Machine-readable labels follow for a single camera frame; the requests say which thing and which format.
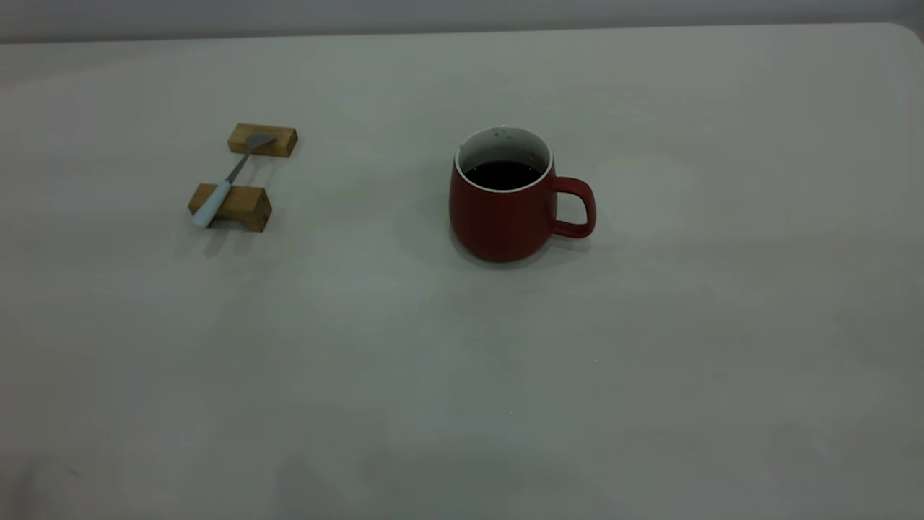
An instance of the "table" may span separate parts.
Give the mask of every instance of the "table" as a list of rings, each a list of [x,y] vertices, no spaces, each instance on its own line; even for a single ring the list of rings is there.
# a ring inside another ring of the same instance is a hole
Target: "table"
[[[0,511],[922,515],[922,51],[889,24],[0,46]],[[239,178],[273,217],[194,229],[238,122],[298,129]],[[453,241],[452,154],[494,124],[593,187],[588,240]]]

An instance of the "mug handle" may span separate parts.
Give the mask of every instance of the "mug handle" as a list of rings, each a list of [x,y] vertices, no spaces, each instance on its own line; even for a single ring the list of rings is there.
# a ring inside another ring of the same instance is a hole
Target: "mug handle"
[[[590,186],[583,180],[559,177],[555,180],[554,189],[556,192],[571,193],[580,198],[581,202],[584,203],[584,209],[587,210],[587,224],[572,224],[555,220],[552,233],[571,239],[583,239],[589,236],[593,232],[594,226],[597,225],[597,203],[593,200],[593,192],[590,190]]]

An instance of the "white wall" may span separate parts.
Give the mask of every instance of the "white wall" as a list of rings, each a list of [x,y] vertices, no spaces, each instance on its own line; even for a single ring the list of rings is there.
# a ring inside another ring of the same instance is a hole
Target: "white wall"
[[[911,19],[917,0],[0,0],[0,41]]]

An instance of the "mug rim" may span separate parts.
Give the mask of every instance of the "mug rim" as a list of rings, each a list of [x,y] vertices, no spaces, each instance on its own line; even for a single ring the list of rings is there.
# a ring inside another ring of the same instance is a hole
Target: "mug rim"
[[[513,190],[492,190],[491,188],[485,188],[483,186],[479,186],[478,184],[475,184],[474,182],[469,180],[468,177],[465,176],[465,173],[462,171],[462,167],[459,165],[459,156],[462,154],[462,147],[465,146],[467,142],[474,139],[476,136],[481,135],[482,133],[487,132],[487,131],[493,131],[494,129],[514,129],[514,130],[525,131],[529,135],[538,139],[539,142],[541,142],[542,145],[545,146],[545,149],[549,151],[549,164],[545,166],[545,171],[542,172],[542,175],[540,175],[538,179],[532,181],[530,184],[527,184],[526,186],[520,186],[519,188],[515,188]],[[467,182],[469,186],[478,188],[479,190],[482,190],[483,192],[516,193],[516,192],[523,192],[524,190],[528,190],[529,188],[532,188],[533,186],[542,182],[542,180],[545,179],[546,176],[549,175],[549,172],[552,171],[552,166],[555,164],[555,155],[552,151],[552,146],[550,146],[541,136],[539,136],[538,134],[536,134],[536,132],[532,130],[525,129],[523,127],[515,127],[511,125],[494,125],[491,127],[484,127],[483,129],[476,130],[474,133],[472,133],[467,138],[465,138],[465,140],[462,141],[461,144],[459,144],[459,147],[456,148],[456,158],[454,159],[453,164],[456,166],[456,172],[458,173],[459,177],[461,177],[465,182]]]

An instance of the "spoon handle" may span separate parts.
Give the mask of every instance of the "spoon handle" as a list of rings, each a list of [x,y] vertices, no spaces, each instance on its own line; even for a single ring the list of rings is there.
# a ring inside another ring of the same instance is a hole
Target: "spoon handle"
[[[228,182],[234,182],[234,179],[237,179],[237,174],[240,173],[240,169],[244,167],[244,163],[246,163],[249,158],[250,158],[250,149],[248,149],[247,153],[244,154],[244,156],[241,157],[239,161],[237,161],[237,166],[235,166],[234,169],[231,170],[231,175],[228,175],[226,179]]]
[[[209,195],[209,198],[199,208],[199,211],[192,216],[192,225],[197,228],[208,228],[212,219],[215,218],[215,214],[218,213],[218,208],[222,206],[222,202],[225,201],[225,197],[230,191],[231,183],[227,179],[216,186],[215,191]]]

